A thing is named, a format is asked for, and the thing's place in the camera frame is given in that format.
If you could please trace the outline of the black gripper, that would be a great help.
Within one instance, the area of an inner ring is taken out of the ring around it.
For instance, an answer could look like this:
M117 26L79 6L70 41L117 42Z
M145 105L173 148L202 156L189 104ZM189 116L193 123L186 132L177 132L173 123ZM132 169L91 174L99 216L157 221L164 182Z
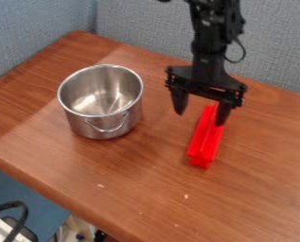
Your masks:
M169 66L166 87L172 92L173 108L181 115L188 107L189 95L220 101L216 125L223 126L232 108L243 105L247 85L232 78L224 69L227 48L213 53L194 53L190 66Z

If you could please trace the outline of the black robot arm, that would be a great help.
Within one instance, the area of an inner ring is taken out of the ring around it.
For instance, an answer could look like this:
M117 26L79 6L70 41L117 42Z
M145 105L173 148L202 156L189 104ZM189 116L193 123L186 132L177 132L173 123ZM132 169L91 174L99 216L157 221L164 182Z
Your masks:
M178 115L185 112L189 95L219 102L216 125L221 126L231 111L243 105L247 85L231 77L224 62L240 62L227 58L227 48L237 43L245 19L241 15L241 0L184 0L189 5L194 30L192 42L193 63L190 66L169 66L166 87L172 92L173 108Z

